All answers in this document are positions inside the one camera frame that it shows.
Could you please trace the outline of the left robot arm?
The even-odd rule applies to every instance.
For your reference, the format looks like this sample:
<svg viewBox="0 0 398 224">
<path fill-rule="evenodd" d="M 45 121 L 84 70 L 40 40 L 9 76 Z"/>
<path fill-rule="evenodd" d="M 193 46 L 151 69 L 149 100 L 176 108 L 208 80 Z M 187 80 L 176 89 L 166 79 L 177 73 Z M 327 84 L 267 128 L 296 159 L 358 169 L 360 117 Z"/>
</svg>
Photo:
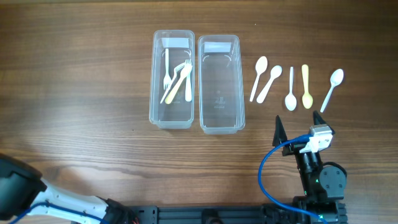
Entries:
<svg viewBox="0 0 398 224">
<path fill-rule="evenodd" d="M 27 215 L 48 215 L 75 223 L 140 222 L 119 202 L 56 187 L 32 166 L 1 154 L 1 220 L 17 223 Z"/>
</svg>

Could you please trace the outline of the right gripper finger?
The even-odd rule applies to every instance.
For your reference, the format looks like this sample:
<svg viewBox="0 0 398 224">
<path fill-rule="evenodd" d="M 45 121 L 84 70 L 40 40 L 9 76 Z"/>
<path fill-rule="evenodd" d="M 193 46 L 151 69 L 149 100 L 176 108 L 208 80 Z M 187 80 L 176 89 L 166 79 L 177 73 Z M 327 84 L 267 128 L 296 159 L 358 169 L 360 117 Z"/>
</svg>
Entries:
<svg viewBox="0 0 398 224">
<path fill-rule="evenodd" d="M 287 139 L 285 129 L 283 127 L 280 116 L 277 115 L 275 117 L 275 132 L 274 132 L 274 138 L 273 138 L 272 145 L 279 146 L 280 144 L 282 144 L 286 141 L 288 141 L 288 139 Z"/>
<path fill-rule="evenodd" d="M 335 130 L 320 116 L 320 114 L 318 113 L 317 110 L 313 111 L 313 123 L 314 123 L 314 125 L 325 124 L 325 125 L 329 126 L 329 128 L 332 131 L 332 134 L 335 134 Z"/>
</svg>

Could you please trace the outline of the slanted white plastic fork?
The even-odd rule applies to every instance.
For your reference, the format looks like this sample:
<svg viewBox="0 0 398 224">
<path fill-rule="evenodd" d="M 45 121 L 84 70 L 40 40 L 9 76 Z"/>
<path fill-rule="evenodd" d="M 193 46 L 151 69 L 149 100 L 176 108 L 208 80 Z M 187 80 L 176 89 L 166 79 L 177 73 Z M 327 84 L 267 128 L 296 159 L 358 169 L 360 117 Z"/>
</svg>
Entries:
<svg viewBox="0 0 398 224">
<path fill-rule="evenodd" d="M 171 77 L 169 75 L 169 48 L 165 49 L 165 76 L 163 79 L 164 89 L 166 90 L 171 82 Z"/>
</svg>

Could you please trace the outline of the yellow plastic fork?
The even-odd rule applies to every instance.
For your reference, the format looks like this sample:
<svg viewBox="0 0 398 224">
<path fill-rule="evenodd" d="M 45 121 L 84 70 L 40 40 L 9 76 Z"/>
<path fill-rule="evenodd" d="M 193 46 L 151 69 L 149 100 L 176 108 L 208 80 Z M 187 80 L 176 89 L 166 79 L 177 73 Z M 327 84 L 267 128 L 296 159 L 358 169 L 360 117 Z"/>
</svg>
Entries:
<svg viewBox="0 0 398 224">
<path fill-rule="evenodd" d="M 177 83 L 175 86 L 172 88 L 170 91 L 169 95 L 165 99 L 166 104 L 171 104 L 172 100 L 174 99 L 175 95 L 178 92 L 178 89 L 180 88 L 180 85 L 182 84 L 183 80 L 187 78 L 188 74 L 192 71 L 192 64 L 186 63 L 182 71 L 180 72 L 180 78 L 178 79 Z"/>
</svg>

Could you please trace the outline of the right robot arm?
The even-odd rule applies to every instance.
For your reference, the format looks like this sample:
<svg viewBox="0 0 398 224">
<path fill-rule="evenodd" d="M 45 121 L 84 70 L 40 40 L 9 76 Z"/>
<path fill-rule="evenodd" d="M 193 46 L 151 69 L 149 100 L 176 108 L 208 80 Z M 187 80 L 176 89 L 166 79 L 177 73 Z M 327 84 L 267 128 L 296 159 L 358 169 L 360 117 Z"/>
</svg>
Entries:
<svg viewBox="0 0 398 224">
<path fill-rule="evenodd" d="M 313 126 L 308 139 L 292 143 L 288 138 L 279 116 L 275 118 L 273 146 L 282 147 L 283 156 L 294 156 L 300 174 L 303 197 L 294 197 L 292 206 L 312 212 L 328 223 L 347 223 L 348 216 L 344 199 L 347 172 L 335 162 L 323 162 L 320 152 L 329 148 L 335 131 L 319 115 L 313 112 Z"/>
</svg>

